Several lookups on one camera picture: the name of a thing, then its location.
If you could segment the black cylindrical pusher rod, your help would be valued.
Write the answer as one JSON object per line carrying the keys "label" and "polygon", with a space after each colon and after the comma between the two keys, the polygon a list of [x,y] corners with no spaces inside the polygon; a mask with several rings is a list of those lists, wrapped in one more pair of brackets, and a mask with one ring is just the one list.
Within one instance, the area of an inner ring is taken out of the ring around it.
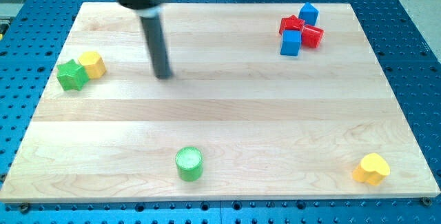
{"label": "black cylindrical pusher rod", "polygon": [[140,11],[140,20],[145,34],[154,76],[157,79],[168,79],[172,76],[172,70],[168,60],[160,13],[160,7],[142,10]]}

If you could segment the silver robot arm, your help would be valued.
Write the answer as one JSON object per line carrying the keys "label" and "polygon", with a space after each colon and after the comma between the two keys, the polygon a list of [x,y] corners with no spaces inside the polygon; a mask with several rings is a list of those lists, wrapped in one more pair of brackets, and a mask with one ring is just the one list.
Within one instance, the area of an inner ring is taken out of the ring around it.
{"label": "silver robot arm", "polygon": [[161,4],[166,1],[168,0],[117,0],[121,6],[135,11],[139,16],[157,79],[172,77],[160,14]]}

